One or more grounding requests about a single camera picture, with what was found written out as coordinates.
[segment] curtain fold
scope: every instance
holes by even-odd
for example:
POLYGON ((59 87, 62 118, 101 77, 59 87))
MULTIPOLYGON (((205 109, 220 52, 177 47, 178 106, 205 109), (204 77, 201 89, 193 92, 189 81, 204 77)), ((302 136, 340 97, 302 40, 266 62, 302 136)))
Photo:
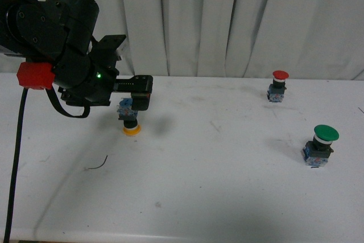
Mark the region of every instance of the curtain fold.
POLYGON ((198 76, 225 77, 225 56, 234 0, 204 0, 198 76))
POLYGON ((267 0, 237 0, 226 52, 227 77, 243 77, 267 0))
MULTIPOLYGON (((129 38, 123 75, 364 80, 364 0, 96 2, 94 36, 129 38)), ((0 71, 13 60, 0 56, 0 71)))
POLYGON ((204 0, 163 0, 169 75, 196 76, 204 0))
POLYGON ((135 73, 167 76, 162 0, 125 0, 124 7, 135 73))

